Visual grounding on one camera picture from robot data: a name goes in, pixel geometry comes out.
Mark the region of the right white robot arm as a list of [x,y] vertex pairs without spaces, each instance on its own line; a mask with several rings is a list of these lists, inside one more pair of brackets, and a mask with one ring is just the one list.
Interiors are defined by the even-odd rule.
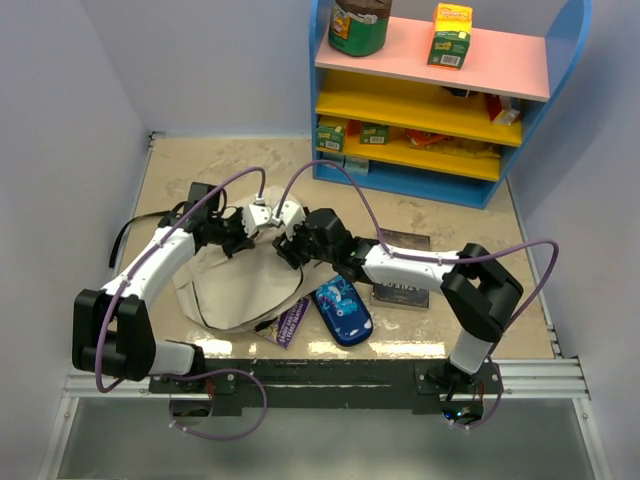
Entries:
[[287,204],[271,223],[284,229],[274,248],[293,268],[324,262],[352,283],[397,283],[442,294],[461,332],[430,381],[449,393],[469,392],[480,382],[480,370],[523,295],[519,281],[483,247],[468,243],[460,251],[429,253],[388,246],[352,235],[330,208],[306,213]]

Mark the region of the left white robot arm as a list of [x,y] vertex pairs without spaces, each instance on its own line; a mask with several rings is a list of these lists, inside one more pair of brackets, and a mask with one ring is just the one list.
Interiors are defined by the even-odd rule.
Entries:
[[225,198],[221,187],[193,183],[187,200],[163,212],[150,242],[128,267],[100,289],[77,295],[71,348],[76,369],[117,381],[167,376],[185,392],[205,385],[202,349],[157,340],[149,311],[175,273],[201,248],[216,245],[232,256],[253,247],[244,208],[227,214]]

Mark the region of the beige canvas backpack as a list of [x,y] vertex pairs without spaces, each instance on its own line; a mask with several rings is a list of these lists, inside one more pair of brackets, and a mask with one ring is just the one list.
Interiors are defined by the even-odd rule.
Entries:
[[[272,211],[280,201],[301,205],[283,188],[271,186],[261,195],[247,198],[241,207],[257,197],[263,197]],[[232,258],[216,245],[201,248],[167,283],[173,285],[183,314],[214,332],[251,330],[279,316],[332,277],[330,266],[316,261],[290,268],[272,246],[283,233],[283,228],[265,229],[252,238],[253,249]]]

